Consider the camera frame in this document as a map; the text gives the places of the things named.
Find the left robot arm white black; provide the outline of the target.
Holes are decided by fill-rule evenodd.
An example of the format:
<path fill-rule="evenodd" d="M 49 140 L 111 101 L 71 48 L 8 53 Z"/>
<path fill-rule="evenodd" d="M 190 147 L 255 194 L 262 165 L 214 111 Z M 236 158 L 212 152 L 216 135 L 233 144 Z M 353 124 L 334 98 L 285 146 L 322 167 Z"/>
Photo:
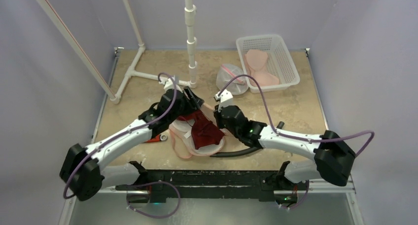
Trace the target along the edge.
<path fill-rule="evenodd" d="M 63 197 L 86 201 L 103 186 L 104 169 L 120 155 L 169 128 L 180 116 L 199 110 L 205 101 L 189 87 L 169 89 L 137 119 L 108 138 L 88 146 L 74 144 L 66 154 L 59 176 L 65 182 Z"/>

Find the floral mesh laundry bag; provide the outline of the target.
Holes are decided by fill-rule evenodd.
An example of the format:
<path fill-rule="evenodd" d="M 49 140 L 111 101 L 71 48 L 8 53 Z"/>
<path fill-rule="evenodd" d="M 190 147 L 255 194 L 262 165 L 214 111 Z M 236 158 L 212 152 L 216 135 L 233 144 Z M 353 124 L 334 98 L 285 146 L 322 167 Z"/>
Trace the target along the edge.
<path fill-rule="evenodd" d="M 177 157 L 209 157 L 221 151 L 231 133 L 218 128 L 213 111 L 212 106 L 204 103 L 199 110 L 180 116 L 170 124 L 171 145 Z"/>

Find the dark red bra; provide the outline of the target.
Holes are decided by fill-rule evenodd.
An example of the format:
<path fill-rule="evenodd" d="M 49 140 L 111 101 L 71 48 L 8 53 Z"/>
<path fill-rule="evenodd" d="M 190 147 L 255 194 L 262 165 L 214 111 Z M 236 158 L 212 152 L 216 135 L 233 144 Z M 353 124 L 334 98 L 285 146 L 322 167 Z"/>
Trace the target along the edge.
<path fill-rule="evenodd" d="M 187 116 L 179 116 L 177 120 L 186 122 L 191 127 L 195 150 L 209 145 L 219 145 L 224 137 L 224 133 L 201 110 L 196 110 Z"/>

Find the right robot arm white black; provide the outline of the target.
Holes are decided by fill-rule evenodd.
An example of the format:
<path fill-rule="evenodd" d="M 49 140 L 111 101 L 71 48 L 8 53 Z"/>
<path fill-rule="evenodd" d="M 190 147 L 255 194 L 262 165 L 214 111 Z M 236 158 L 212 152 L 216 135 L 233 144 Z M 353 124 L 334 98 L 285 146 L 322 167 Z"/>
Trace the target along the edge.
<path fill-rule="evenodd" d="M 215 106 L 214 117 L 220 129 L 228 130 L 238 141 L 255 149 L 275 149 L 307 158 L 288 163 L 277 175 L 277 183 L 288 189 L 304 180 L 318 179 L 335 186 L 346 186 L 356 157 L 355 152 L 338 134 L 327 130 L 323 134 L 301 134 L 273 130 L 263 122 L 249 120 L 235 105 Z"/>

